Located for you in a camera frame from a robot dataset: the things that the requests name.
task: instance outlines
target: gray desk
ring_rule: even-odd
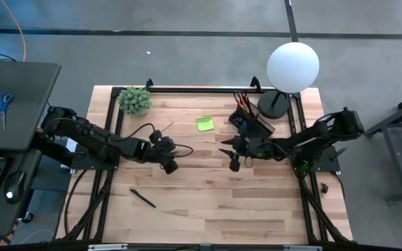
[[[55,63],[0,61],[0,91],[13,94],[5,131],[0,117],[0,149],[29,147],[59,71]]]
[[[0,236],[5,236],[11,231],[16,218],[20,217],[20,214],[24,208],[24,205],[28,202],[28,194],[31,189],[31,184],[34,179],[35,170],[38,167],[38,163],[41,159],[41,152],[37,150],[29,150],[25,153],[26,156],[23,160],[24,153],[7,152],[5,156],[13,157],[14,161],[8,174],[20,169],[27,173],[26,180],[24,183],[24,196],[22,200],[16,204],[9,204],[4,199],[4,188],[3,184],[0,187]]]
[[[0,187],[0,236],[11,231],[16,218],[29,203],[31,184],[42,155],[40,151],[27,149],[59,71],[60,66],[55,63],[0,61],[0,91],[14,96],[6,114],[6,131],[2,130],[0,117],[0,149],[2,155],[14,157],[7,175],[20,165],[27,173],[24,196],[16,204],[7,203],[3,196],[7,175],[4,177]]]

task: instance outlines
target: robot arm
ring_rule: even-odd
[[[152,124],[144,126],[154,129]],[[167,174],[178,168],[172,154],[175,145],[169,137],[162,137],[159,130],[154,130],[150,141],[134,138],[134,134],[120,137],[63,107],[50,107],[41,128],[43,132],[36,133],[33,147],[72,169],[116,169],[119,156],[138,163],[159,163]],[[55,144],[56,136],[76,141],[76,151],[69,152]]]
[[[250,138],[236,136],[222,143],[231,144],[235,152],[220,149],[228,154],[232,161],[230,169],[239,170],[238,157],[259,159],[284,158],[294,160],[295,165],[305,162],[313,163],[323,150],[337,141],[357,139],[364,133],[364,128],[356,112],[346,108],[342,112],[326,115],[317,120],[310,128],[289,138]]]

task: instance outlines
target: gray floor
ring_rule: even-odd
[[[289,31],[283,0],[7,0],[21,25],[35,28],[157,31]],[[292,0],[298,32],[402,33],[402,0]],[[0,27],[13,23],[0,4]],[[27,60],[63,66],[50,101],[85,115],[96,84],[246,86],[263,84],[267,58],[289,38],[28,35]],[[402,40],[303,39],[319,55],[325,112],[347,106],[366,128],[402,101]],[[22,57],[20,37],[0,34],[0,53]],[[354,239],[402,247],[402,203],[384,139],[360,138],[340,157]],[[41,213],[44,208],[34,207]],[[21,242],[28,234],[20,234]]]

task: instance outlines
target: sticky note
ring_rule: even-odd
[[[200,132],[214,129],[214,122],[212,121],[211,116],[197,118],[196,125],[198,126],[198,131]]]

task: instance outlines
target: small object on table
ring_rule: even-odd
[[[149,201],[147,198],[145,198],[145,197],[143,197],[142,195],[140,195],[140,193],[139,193],[138,191],[136,191],[136,189],[130,188],[130,191],[131,191],[133,194],[135,194],[136,196],[138,196],[141,200],[145,201],[148,205],[150,205],[150,206],[156,208],[156,206],[154,206],[154,204],[153,204],[151,201]]]
[[[165,129],[169,128],[171,125],[173,125],[174,121],[172,121],[170,124],[168,124],[164,129],[161,130],[161,132],[165,131]]]
[[[11,93],[5,94],[0,92],[0,115],[3,123],[3,130],[6,130],[6,112],[8,105],[12,102],[13,95]]]
[[[320,189],[321,193],[327,193],[328,192],[328,185],[321,183],[320,184],[322,188]]]
[[[214,122],[212,121],[212,116],[203,116],[196,119],[196,125],[198,126],[198,131],[204,132],[207,130],[213,130]]]

